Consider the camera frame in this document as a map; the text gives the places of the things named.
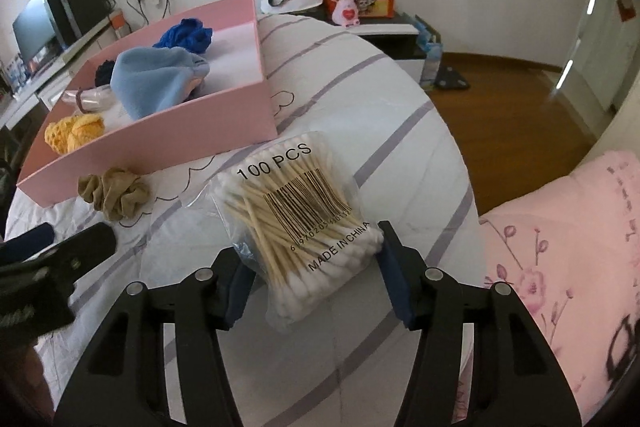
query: plastic bag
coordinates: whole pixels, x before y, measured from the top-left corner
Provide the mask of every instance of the plastic bag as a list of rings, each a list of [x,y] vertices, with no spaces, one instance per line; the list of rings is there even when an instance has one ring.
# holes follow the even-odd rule
[[[362,219],[353,178],[318,132],[247,157],[205,191],[242,261],[266,280],[277,328],[307,316],[382,245],[382,232]]]
[[[78,103],[78,92],[76,90],[65,91],[62,94],[62,101],[69,105],[75,105],[81,112],[99,112],[107,110],[117,102],[116,96],[111,90],[111,86],[94,87],[93,89],[83,89],[80,91]]]

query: white bedsheet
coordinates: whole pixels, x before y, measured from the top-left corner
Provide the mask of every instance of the white bedsheet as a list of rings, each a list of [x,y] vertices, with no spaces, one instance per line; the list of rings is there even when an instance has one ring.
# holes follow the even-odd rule
[[[259,28],[280,138],[323,131],[360,185],[369,220],[388,219],[404,244],[417,248],[428,264],[460,282],[482,285],[484,256],[466,168],[423,91],[390,58],[340,28],[293,16],[267,16]],[[196,130],[185,129],[185,136],[190,132]],[[115,225],[116,255],[79,280],[70,298],[75,323],[38,344],[55,403],[128,283],[179,282],[210,266],[229,246],[219,219],[183,208],[180,200],[253,150],[145,177],[155,199],[138,221]],[[48,221],[62,239],[100,220],[102,214],[79,198],[41,209],[19,190],[7,232],[15,237]],[[245,426],[393,425],[419,333],[407,332],[394,317],[376,263],[288,335],[266,324],[265,310],[266,288],[261,286],[236,326],[219,334]],[[468,355],[469,335],[465,342]],[[184,421],[171,331],[165,344],[172,415]]]

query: pink toy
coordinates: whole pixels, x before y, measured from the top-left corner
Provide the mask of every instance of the pink toy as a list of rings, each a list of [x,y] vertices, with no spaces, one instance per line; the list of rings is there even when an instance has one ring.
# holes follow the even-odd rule
[[[354,0],[332,0],[336,3],[334,12],[331,14],[331,20],[340,26],[357,26],[360,24],[358,19],[358,6]]]

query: blue cloth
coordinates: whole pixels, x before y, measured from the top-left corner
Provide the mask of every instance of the blue cloth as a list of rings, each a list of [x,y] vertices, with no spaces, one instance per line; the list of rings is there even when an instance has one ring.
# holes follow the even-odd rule
[[[211,44],[211,28],[203,28],[199,19],[182,19],[180,24],[169,28],[155,48],[184,48],[188,52],[202,54]]]
[[[189,83],[208,73],[207,61],[183,48],[132,48],[118,55],[111,90],[139,120],[183,102]]]

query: floral pillowcase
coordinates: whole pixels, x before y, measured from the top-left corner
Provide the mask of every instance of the floral pillowcase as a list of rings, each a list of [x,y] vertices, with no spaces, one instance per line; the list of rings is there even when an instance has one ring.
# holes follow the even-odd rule
[[[608,152],[487,213],[485,284],[513,286],[574,391],[583,421],[636,355],[640,162]]]

